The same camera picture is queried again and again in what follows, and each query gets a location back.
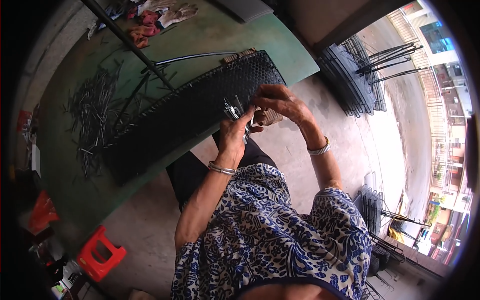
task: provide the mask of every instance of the floral print blouse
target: floral print blouse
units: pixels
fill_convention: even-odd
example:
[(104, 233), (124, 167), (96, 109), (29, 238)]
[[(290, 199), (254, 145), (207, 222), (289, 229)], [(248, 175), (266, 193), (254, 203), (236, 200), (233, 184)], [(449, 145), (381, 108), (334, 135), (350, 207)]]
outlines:
[(277, 168), (239, 168), (206, 232), (177, 254), (173, 299), (236, 299), (266, 284), (314, 284), (359, 300), (372, 241), (343, 191), (318, 192), (308, 215), (291, 208)]

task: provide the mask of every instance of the black perforated panel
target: black perforated panel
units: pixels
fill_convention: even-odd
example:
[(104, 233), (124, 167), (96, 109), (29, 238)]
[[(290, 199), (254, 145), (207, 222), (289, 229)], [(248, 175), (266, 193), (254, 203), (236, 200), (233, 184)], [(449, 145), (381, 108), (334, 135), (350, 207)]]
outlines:
[(118, 185), (216, 126), (226, 115), (224, 100), (238, 96), (244, 109), (260, 84), (285, 84), (268, 54), (258, 51), (215, 68), (161, 99), (125, 127), (104, 151)]

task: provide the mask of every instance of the green tabletop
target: green tabletop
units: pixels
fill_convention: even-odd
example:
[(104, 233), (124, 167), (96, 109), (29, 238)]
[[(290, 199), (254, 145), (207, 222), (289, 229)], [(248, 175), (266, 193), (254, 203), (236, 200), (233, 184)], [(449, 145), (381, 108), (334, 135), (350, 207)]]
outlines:
[[(207, 1), (191, 0), (189, 3), (197, 4), (198, 14), (171, 25), (172, 28), (169, 27), (163, 34), (149, 38), (150, 46), (142, 50), (149, 59), (159, 61), (203, 52), (240, 52), (256, 48), (268, 53), (287, 85), (318, 71), (307, 50), (273, 14), (241, 24)], [(126, 30), (134, 23), (132, 20), (117, 20), (117, 24)], [(72, 126), (72, 117), (64, 113), (63, 106), (67, 106), (68, 95), (95, 74), (99, 64), (112, 70), (115, 60), (123, 61), (123, 67), (114, 99), (127, 97), (132, 92), (141, 79), (140, 71), (145, 65), (131, 51), (124, 51), (125, 48), (118, 50), (120, 47), (120, 40), (108, 29), (101, 30), (90, 40), (85, 34), (57, 68), (40, 101), (37, 145), (41, 151), (42, 184), (61, 219), (52, 226), (70, 253), (76, 253), (88, 235), (142, 185), (217, 130), (211, 128), (184, 144), (123, 187), (115, 185), (106, 167), (102, 168), (102, 176), (86, 180), (75, 158), (76, 144), (72, 141), (77, 140), (78, 132), (68, 131)], [(171, 83), (179, 87), (219, 66), (222, 58), (213, 56), (172, 63), (165, 69), (167, 78), (177, 72)], [(147, 95), (159, 98), (167, 93), (158, 89), (159, 86), (162, 86), (159, 79), (150, 81)]]

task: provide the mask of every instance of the balcony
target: balcony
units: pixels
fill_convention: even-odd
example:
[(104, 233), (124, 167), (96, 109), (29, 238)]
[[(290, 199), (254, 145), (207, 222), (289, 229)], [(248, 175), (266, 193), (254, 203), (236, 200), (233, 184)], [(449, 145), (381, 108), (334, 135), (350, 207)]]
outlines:
[[(420, 38), (413, 29), (411, 23), (402, 9), (398, 9), (387, 15), (397, 29), (405, 43), (422, 45)], [(417, 68), (424, 68), (418, 72), (420, 82), (425, 93), (425, 102), (430, 118), (430, 130), (432, 136), (432, 182), (431, 186), (449, 191), (448, 186), (452, 180), (452, 137), (451, 125), (448, 122), (447, 109), (442, 96), (442, 90), (438, 83), (435, 70), (425, 52), (422, 49), (415, 51), (410, 56)]]

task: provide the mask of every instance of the road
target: road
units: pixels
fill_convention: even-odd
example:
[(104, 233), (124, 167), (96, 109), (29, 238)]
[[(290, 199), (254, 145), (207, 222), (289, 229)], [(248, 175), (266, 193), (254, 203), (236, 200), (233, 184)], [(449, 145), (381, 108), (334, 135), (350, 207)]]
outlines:
[[(381, 51), (403, 44), (400, 35), (386, 17), (360, 31), (358, 36), (368, 51)], [(380, 72), (387, 77), (414, 68), (409, 61)], [(392, 99), (403, 145), (405, 192), (409, 198), (408, 217), (422, 219), (428, 205), (432, 165), (432, 139), (424, 92), (417, 74), (386, 80), (385, 92)], [(410, 223), (406, 231), (416, 236), (419, 229), (419, 225)]]

